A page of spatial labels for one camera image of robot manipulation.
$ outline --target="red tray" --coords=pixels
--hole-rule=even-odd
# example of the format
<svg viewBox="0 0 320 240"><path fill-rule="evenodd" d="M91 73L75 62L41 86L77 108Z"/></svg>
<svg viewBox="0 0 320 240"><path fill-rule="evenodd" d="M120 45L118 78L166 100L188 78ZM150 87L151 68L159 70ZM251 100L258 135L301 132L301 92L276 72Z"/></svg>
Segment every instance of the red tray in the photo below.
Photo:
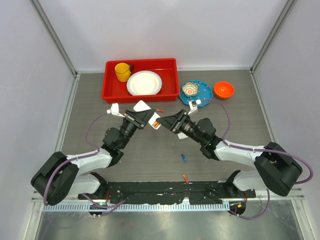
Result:
<svg viewBox="0 0 320 240"><path fill-rule="evenodd" d="M131 74L146 70L155 72L162 80L161 90L155 95L131 95L127 90L127 83L120 82L117 79L115 66L118 63L133 64L134 69ZM174 58L108 61L105 64L101 97L108 104L137 103L140 100L145 102L168 102L177 100L178 96L179 80L177 62Z"/></svg>

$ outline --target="small blue object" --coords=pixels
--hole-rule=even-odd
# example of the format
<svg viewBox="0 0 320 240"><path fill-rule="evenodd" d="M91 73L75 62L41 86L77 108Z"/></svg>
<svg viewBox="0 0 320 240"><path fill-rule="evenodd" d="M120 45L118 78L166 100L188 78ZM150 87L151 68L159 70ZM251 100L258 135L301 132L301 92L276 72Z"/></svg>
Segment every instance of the small blue object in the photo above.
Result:
<svg viewBox="0 0 320 240"><path fill-rule="evenodd" d="M199 85L199 93L195 96L186 96L184 94L184 92L182 91L182 87L183 85L186 84L186 82L184 84L181 85L180 87L180 95L179 97L181 98L182 102L186 105L189 105L189 101L196 101L197 99L200 99L201 101L204 99L212 99L214 97L214 94L212 92L212 88L206 84L204 81L200 81L200 80L190 80L188 82L194 83L194 84L198 84ZM201 104L198 105L198 107L203 107L207 104L209 104L211 101L204 101Z"/></svg>
<svg viewBox="0 0 320 240"><path fill-rule="evenodd" d="M186 159L185 155L181 154L181 156L182 156L183 161L186 163L187 159Z"/></svg>

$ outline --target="gray table surface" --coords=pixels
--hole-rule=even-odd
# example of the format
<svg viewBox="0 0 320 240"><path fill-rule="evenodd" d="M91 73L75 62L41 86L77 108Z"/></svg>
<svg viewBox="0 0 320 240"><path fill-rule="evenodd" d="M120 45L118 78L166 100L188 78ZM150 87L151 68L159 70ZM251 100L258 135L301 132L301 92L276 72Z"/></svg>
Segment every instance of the gray table surface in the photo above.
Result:
<svg viewBox="0 0 320 240"><path fill-rule="evenodd" d="M225 103L231 117L229 141L246 145L266 145L270 136L258 97L248 70L218 71L180 71L179 82L202 80L211 87L219 81L227 81L235 88L234 95ZM62 152L80 154L93 151L94 148L85 141L85 134L90 123L110 108L110 104L101 99L104 75L102 73L81 74L74 99ZM174 102L150 102L151 108L163 109L168 116L189 107L178 98ZM134 103L120 104L120 111L132 110ZM210 118L222 136L228 121L224 110L211 102L191 117L198 121ZM102 145L105 131L110 127L118 128L122 119L107 115L99 119L92 127L88 139ZM250 167L228 161L216 161L205 158L200 146L187 138L179 140L176 135L164 129L153 130L149 125L137 130L128 145L123 149L124 156L115 166L99 169L107 181L183 181L186 174L190 181L226 180L235 170L249 170ZM184 154L187 163L181 157Z"/></svg>

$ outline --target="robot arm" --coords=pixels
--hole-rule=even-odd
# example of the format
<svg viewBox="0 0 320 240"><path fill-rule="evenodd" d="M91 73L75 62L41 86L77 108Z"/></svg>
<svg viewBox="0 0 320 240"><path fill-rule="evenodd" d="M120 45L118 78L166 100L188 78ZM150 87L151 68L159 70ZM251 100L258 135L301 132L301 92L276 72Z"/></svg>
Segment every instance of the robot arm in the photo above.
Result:
<svg viewBox="0 0 320 240"><path fill-rule="evenodd" d="M190 101L190 111L179 111L175 115L159 117L155 109L140 101L122 115L119 106L114 103L107 113L123 118L119 129L109 128L105 132L103 145L99 151L79 155L64 155L58 151L46 161L34 175L31 185L44 196L49 179L56 168L65 163L55 174L49 184L47 203L56 205L67 195L92 194L91 197L105 198L108 184L97 173L91 172L99 168L108 168L119 162L124 149L137 129L150 124L154 129L164 126L180 139L190 137L200 145L200 151L208 159L217 161L233 161L253 167L255 170L245 172L237 170L226 181L227 191L236 196L239 191L248 189L270 189L280 196L287 196L302 173L300 165L289 156L276 153L254 151L254 149L270 149L284 152L277 143L270 142L267 146L246 146L223 141L216 136L216 129L208 118L192 122L190 116L197 112L198 102Z"/></svg>
<svg viewBox="0 0 320 240"><path fill-rule="evenodd" d="M289 156L255 151L269 149L285 152L279 144L270 142L267 146L248 146L229 141L224 143L222 138L216 136L216 129L210 119L204 118L198 123L191 121L190 113L197 111L197 103L193 101L189 105L189 113L182 109L175 115L157 118L157 122L178 134L180 139L184 135L196 141L200 144L200 151L208 159L233 161L253 167L253 171L235 171L229 177L227 182L233 186L233 189L229 189L231 193L237 190L270 189L280 196L288 195L302 173L301 166Z"/></svg>
<svg viewBox="0 0 320 240"><path fill-rule="evenodd" d="M44 196L54 170L65 161L74 159L65 164L54 176L49 186L47 203L53 206L61 202L67 195L82 193L104 197L107 182L94 172L87 175L82 174L117 164L124 155L120 150L126 147L137 129L143 129L146 126L155 111L155 109L139 112L126 110L122 115L119 113L118 104L113 104L107 113L123 118L123 122L119 129L111 127L105 132L103 145L98 152L79 155L64 155L60 151L55 152L34 175L31 185Z"/></svg>

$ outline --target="white plate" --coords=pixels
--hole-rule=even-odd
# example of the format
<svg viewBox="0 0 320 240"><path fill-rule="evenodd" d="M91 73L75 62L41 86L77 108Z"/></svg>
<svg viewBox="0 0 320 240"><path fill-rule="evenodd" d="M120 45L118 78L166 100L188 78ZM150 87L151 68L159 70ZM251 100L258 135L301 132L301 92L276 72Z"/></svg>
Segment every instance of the white plate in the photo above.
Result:
<svg viewBox="0 0 320 240"><path fill-rule="evenodd" d="M131 95L154 95L162 87L161 77L153 71L138 71L133 74L126 88Z"/></svg>

